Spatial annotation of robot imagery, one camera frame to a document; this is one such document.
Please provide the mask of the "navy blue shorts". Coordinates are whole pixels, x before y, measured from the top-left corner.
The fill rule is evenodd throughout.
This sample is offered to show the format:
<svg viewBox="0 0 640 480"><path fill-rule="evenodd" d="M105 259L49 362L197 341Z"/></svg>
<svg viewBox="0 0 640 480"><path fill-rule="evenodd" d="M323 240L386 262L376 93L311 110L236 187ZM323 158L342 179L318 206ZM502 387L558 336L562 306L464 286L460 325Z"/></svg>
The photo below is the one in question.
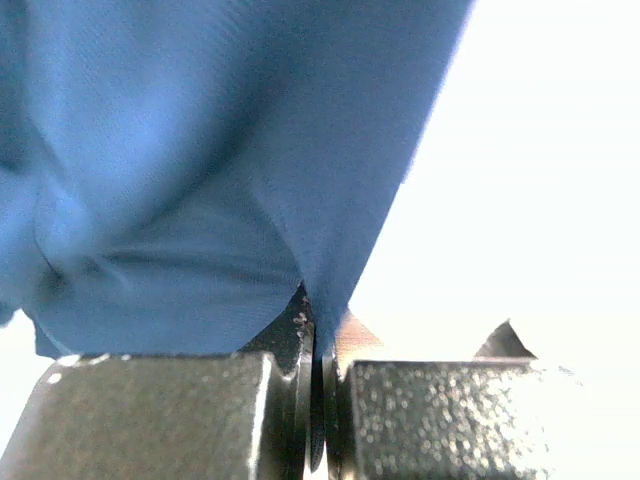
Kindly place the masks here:
<svg viewBox="0 0 640 480"><path fill-rule="evenodd" d="M304 289L327 348L468 1L5 1L1 318L212 354Z"/></svg>

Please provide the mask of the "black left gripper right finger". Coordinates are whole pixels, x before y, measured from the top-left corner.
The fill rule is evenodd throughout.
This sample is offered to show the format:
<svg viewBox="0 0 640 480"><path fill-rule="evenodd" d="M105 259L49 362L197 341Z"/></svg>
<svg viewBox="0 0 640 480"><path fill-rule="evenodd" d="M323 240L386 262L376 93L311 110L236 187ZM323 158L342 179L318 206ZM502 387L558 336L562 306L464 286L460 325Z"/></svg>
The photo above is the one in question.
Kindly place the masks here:
<svg viewBox="0 0 640 480"><path fill-rule="evenodd" d="M332 479L550 479L550 425L565 371L536 359L509 322L466 361L323 360Z"/></svg>

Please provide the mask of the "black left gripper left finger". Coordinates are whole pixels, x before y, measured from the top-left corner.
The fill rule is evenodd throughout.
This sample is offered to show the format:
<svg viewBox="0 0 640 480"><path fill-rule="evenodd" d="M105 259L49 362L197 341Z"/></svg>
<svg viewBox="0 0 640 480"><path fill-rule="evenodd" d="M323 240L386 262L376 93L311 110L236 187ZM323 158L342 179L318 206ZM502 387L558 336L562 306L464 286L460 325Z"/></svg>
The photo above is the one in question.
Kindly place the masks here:
<svg viewBox="0 0 640 480"><path fill-rule="evenodd" d="M298 290L228 356L71 356L35 384L5 479L302 479L314 325Z"/></svg>

